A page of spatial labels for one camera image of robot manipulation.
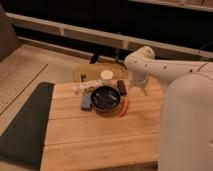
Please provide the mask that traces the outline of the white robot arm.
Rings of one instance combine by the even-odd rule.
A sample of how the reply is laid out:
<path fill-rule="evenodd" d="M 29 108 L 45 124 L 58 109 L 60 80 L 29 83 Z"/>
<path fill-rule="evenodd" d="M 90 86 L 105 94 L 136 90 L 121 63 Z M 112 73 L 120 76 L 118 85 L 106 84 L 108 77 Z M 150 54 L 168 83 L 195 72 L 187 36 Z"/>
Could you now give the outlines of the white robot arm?
<path fill-rule="evenodd" d="M 157 60 L 144 46 L 124 63 L 164 86 L 158 171 L 213 171 L 213 62 Z"/>

